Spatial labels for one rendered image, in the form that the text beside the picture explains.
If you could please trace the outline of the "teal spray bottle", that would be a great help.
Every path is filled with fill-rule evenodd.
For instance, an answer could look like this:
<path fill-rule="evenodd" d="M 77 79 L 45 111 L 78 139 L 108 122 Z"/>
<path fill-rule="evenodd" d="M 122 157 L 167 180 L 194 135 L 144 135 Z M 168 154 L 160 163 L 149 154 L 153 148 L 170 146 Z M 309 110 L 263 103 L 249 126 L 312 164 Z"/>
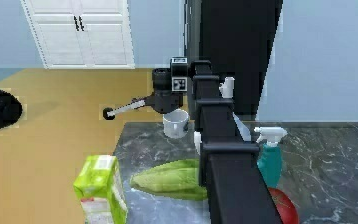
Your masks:
<path fill-rule="evenodd" d="M 255 127 L 254 131 L 259 134 L 257 143 L 265 141 L 257 161 L 258 168 L 266 185 L 276 188 L 282 172 L 282 155 L 279 143 L 287 135 L 287 131 L 282 127 Z"/>

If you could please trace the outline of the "green and white carton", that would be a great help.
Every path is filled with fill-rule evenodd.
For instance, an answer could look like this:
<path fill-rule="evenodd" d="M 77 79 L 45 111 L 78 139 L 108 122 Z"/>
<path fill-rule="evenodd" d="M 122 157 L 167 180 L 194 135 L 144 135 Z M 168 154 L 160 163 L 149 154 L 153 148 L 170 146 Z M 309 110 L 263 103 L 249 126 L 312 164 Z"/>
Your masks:
<path fill-rule="evenodd" d="M 85 224 L 126 224 L 128 208 L 116 156 L 88 156 L 73 188 Z"/>

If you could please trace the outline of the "green lettuce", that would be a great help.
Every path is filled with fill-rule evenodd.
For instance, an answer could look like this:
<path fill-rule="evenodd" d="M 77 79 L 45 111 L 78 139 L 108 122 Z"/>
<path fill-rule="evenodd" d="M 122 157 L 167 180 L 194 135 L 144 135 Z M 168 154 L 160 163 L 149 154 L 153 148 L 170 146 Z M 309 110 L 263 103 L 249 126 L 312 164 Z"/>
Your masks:
<path fill-rule="evenodd" d="M 207 189 L 198 184 L 198 159 L 181 159 L 164 163 L 131 176 L 131 188 L 180 200 L 203 201 Z"/>

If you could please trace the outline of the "white bottle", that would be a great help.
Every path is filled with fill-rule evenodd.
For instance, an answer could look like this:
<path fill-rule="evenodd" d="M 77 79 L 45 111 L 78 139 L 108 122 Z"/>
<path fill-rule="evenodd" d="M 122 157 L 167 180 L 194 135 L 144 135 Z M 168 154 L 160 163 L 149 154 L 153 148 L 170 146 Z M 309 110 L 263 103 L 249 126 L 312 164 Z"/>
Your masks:
<path fill-rule="evenodd" d="M 224 82 L 220 84 L 219 91 L 223 98 L 231 99 L 234 95 L 234 81 L 233 77 L 226 77 Z"/>

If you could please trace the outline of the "white mug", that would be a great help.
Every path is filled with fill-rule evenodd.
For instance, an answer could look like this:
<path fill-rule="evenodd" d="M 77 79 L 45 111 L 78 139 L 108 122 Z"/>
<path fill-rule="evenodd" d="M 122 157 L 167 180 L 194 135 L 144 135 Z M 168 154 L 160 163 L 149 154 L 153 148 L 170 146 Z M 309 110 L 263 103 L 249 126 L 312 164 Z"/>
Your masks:
<path fill-rule="evenodd" d="M 189 114 L 182 109 L 176 109 L 163 115 L 163 132 L 173 139 L 183 138 L 188 132 Z"/>

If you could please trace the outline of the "black round object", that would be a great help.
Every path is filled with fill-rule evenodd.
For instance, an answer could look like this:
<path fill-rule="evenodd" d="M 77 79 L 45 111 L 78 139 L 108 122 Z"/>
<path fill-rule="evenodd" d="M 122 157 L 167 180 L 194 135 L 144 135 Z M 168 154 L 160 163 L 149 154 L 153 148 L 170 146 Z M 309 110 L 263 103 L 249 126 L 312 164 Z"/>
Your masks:
<path fill-rule="evenodd" d="M 21 117 L 23 106 L 12 94 L 0 89 L 0 129 L 15 124 Z"/>

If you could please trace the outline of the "black fridge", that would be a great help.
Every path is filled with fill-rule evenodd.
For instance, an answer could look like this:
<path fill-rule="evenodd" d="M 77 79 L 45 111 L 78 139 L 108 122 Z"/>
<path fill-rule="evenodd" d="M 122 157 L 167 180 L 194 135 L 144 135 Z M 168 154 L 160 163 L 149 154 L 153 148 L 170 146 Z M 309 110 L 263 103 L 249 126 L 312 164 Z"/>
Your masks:
<path fill-rule="evenodd" d="M 284 0 L 185 0 L 185 50 L 191 61 L 234 82 L 234 112 L 257 114 Z"/>

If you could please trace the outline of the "white double door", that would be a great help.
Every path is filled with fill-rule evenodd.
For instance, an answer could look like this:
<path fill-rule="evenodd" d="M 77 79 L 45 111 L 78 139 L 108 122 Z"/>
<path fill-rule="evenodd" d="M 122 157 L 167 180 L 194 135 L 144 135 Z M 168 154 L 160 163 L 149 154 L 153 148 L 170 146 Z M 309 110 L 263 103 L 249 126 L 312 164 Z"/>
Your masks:
<path fill-rule="evenodd" d="M 133 69 L 128 0 L 20 0 L 46 69 Z M 79 31 L 76 31 L 73 16 Z M 82 17 L 84 31 L 79 18 Z"/>

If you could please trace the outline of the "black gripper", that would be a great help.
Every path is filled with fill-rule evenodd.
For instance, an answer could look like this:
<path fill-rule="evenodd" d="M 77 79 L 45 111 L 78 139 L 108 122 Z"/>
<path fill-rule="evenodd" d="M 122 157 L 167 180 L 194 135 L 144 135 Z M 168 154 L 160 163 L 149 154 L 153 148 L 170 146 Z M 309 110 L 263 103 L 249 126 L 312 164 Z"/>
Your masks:
<path fill-rule="evenodd" d="M 152 70 L 153 92 L 146 99 L 133 98 L 127 105 L 119 108 L 104 108 L 102 116 L 105 120 L 114 120 L 117 114 L 135 110 L 145 105 L 160 114 L 170 113 L 183 106 L 183 94 L 172 91 L 171 70 L 155 68 Z"/>

